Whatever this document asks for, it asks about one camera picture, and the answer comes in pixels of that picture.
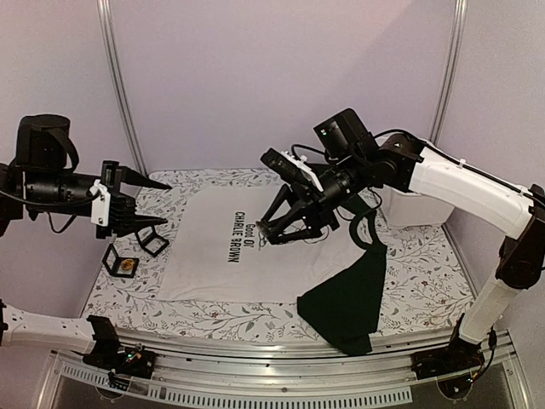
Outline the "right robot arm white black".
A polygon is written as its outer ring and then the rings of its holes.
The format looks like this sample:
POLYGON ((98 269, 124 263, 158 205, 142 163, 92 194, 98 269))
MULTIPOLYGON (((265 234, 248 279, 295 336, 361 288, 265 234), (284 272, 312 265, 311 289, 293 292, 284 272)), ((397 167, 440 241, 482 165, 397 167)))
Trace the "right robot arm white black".
POLYGON ((323 227, 337 229, 334 214, 369 187, 419 193, 466 211, 502 231, 499 264, 470 309, 460 318, 454 341, 440 364, 459 371, 514 298, 540 279, 544 262, 544 192, 516 186, 465 164, 430 142, 403 130, 383 143, 346 108, 314 131, 328 164, 315 170, 305 159, 269 149, 261 162, 284 181, 265 215, 256 223, 272 245, 319 237, 323 227))

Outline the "white green raglan t-shirt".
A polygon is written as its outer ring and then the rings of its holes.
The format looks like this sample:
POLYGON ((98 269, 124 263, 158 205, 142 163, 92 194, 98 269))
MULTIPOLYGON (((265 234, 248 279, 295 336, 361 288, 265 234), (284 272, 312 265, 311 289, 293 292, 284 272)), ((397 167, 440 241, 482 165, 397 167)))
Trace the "white green raglan t-shirt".
POLYGON ((186 203, 158 292, 162 301, 294 302, 297 314, 349 356, 371 350, 387 247, 376 211, 360 197, 343 205, 337 229, 273 245, 258 219, 275 187, 208 187, 186 203))

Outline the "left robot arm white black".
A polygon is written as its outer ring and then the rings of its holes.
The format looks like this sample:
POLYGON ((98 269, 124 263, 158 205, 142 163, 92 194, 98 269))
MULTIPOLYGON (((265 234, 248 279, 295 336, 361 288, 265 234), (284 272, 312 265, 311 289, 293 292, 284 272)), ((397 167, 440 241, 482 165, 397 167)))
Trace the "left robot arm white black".
MULTIPOLYGON (((25 116, 20 120, 14 159, 1 166, 1 229, 29 216, 67 215, 71 221, 87 217, 97 239, 123 237, 154 230, 167 221, 140 215, 136 200, 122 193, 127 184, 166 190, 168 185, 106 160, 97 176, 77 172, 79 155, 69 136, 71 121, 57 114, 25 116)), ((126 363, 111 321, 104 317, 62 319, 30 314, 1 305, 1 344, 4 347, 44 344, 81 355, 93 354, 109 370, 126 363)))

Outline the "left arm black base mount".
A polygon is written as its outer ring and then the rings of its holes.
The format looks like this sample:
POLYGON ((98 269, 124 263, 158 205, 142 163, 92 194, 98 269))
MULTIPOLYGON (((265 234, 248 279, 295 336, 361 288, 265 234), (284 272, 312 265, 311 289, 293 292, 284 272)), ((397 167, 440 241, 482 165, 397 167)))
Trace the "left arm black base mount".
POLYGON ((97 341, 89 354, 83 355, 83 363, 116 375, 151 379, 157 354, 137 343, 123 346, 119 341, 97 341))

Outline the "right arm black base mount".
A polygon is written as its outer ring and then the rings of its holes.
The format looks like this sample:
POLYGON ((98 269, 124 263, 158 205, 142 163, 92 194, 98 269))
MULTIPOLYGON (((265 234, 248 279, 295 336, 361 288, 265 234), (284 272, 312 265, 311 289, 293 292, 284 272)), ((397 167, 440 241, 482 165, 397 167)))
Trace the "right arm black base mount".
POLYGON ((481 343, 464 341, 456 332, 451 335, 446 346, 415 352, 410 355, 410 361, 410 369, 421 380, 483 366, 485 358, 481 343))

